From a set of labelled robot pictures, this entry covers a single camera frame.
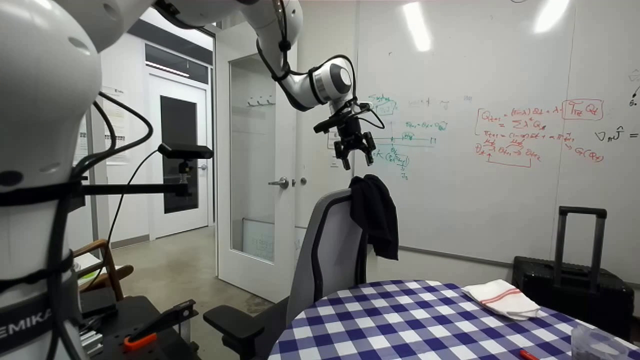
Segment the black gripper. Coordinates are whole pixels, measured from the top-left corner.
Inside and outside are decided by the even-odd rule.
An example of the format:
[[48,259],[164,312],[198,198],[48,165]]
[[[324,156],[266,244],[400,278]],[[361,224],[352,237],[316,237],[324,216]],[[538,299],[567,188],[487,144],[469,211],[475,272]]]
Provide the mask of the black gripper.
[[346,104],[341,109],[337,109],[329,120],[319,121],[315,125],[315,131],[329,131],[331,128],[337,128],[338,133],[345,138],[345,148],[341,144],[335,146],[337,158],[342,162],[345,169],[352,167],[349,159],[349,154],[352,150],[363,150],[368,165],[374,162],[374,138],[361,125],[361,116],[368,109],[370,105],[366,101]]

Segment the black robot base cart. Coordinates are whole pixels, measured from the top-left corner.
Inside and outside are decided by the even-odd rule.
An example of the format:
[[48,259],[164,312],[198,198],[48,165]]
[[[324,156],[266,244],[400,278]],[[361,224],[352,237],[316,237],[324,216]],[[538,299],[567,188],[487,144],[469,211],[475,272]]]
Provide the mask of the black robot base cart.
[[194,299],[160,312],[149,298],[131,295],[91,314],[81,328],[87,360],[200,360],[191,340]]

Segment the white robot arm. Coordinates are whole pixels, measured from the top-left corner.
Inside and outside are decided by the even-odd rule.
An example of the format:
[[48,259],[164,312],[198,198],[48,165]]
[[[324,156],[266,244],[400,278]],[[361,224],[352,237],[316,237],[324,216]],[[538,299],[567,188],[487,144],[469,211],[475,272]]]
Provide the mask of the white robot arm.
[[352,114],[349,56],[307,72],[289,60],[304,20],[298,0],[0,0],[0,360],[82,357],[67,224],[85,199],[82,174],[114,152],[79,158],[76,140],[103,96],[100,52],[147,10],[186,30],[243,13],[297,109]]

